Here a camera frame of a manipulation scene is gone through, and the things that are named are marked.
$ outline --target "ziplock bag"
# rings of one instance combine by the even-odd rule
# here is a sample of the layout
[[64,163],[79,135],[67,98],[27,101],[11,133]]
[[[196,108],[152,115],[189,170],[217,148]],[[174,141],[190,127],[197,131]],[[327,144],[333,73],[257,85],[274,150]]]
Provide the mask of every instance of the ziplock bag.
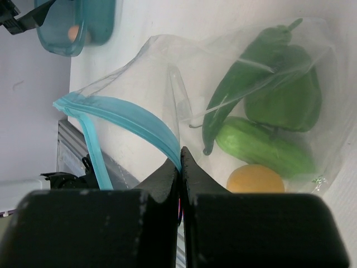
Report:
[[135,186],[167,157],[181,170],[187,146],[233,192],[322,194],[340,169],[340,95],[326,22],[297,18],[202,42],[151,37],[126,66],[54,105],[80,122],[101,189]]

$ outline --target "green pepper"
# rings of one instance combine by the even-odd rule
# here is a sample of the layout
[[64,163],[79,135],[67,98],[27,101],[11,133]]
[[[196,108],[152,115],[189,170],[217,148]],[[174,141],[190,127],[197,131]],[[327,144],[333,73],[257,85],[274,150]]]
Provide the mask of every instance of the green pepper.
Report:
[[267,85],[244,98],[245,114],[251,121],[289,131],[306,132],[317,122],[321,89],[312,60],[304,48],[289,46],[286,64],[277,87]]
[[301,22],[300,18],[290,26],[279,25],[263,30],[230,67],[206,109],[215,110],[205,115],[202,124],[205,155],[211,154],[224,120],[242,97],[283,66],[284,51],[291,41],[291,31]]

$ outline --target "white tabletop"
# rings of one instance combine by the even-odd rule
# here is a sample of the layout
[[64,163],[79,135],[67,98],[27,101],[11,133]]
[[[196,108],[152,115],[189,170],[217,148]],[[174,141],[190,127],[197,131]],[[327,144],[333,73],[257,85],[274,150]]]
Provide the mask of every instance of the white tabletop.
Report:
[[[355,85],[352,75],[357,60],[354,44],[357,25],[353,0],[117,0],[116,21],[112,38],[100,47],[85,47],[72,58],[70,91],[76,91],[108,75],[129,62],[152,35],[175,34],[201,40],[243,25],[262,23],[281,18],[320,17],[328,21],[335,37],[347,47],[350,55],[348,84]],[[76,127],[78,123],[69,119]],[[355,138],[341,151],[345,165],[325,200],[332,208],[349,246],[352,259],[357,261],[357,180]]]

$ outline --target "transparent container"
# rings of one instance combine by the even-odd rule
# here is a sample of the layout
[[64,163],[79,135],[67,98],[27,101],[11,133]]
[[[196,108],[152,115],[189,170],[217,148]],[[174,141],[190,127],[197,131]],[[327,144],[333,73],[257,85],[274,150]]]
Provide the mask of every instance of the transparent container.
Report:
[[[35,0],[38,7],[48,0]],[[85,45],[102,45],[113,32],[115,0],[57,0],[37,28],[42,46],[62,56],[78,56]]]

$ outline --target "green cucumber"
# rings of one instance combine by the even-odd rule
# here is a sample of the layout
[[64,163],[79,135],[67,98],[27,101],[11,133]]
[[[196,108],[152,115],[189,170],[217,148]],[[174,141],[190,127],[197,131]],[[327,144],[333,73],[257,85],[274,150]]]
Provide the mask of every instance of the green cucumber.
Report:
[[248,164],[261,164],[284,178],[312,174],[315,164],[303,149],[273,131],[244,118],[228,117],[216,136],[218,146],[227,154]]

